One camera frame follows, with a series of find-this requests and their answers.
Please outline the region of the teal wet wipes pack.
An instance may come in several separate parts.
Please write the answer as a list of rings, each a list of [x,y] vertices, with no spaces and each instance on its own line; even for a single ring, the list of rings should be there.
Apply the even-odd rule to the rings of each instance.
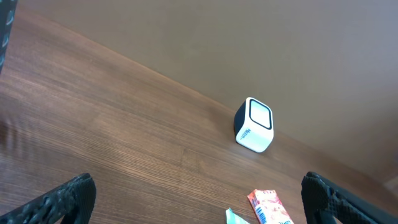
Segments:
[[[235,214],[231,208],[226,210],[226,224],[249,224],[246,220]]]

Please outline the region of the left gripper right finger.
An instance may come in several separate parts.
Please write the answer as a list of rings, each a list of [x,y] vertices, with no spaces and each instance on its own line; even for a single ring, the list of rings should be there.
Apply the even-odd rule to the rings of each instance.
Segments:
[[[397,217],[355,196],[316,172],[302,179],[302,202],[308,224],[390,224]]]

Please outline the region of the red white small box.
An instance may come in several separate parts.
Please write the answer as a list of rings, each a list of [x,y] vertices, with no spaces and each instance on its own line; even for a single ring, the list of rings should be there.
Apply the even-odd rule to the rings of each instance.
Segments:
[[[293,224],[275,190],[253,190],[247,196],[260,224]]]

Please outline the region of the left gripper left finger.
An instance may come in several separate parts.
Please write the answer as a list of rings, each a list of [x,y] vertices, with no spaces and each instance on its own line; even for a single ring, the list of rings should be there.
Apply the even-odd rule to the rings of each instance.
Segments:
[[[89,173],[78,175],[68,182],[1,215],[5,224],[87,224],[96,200],[96,186]]]

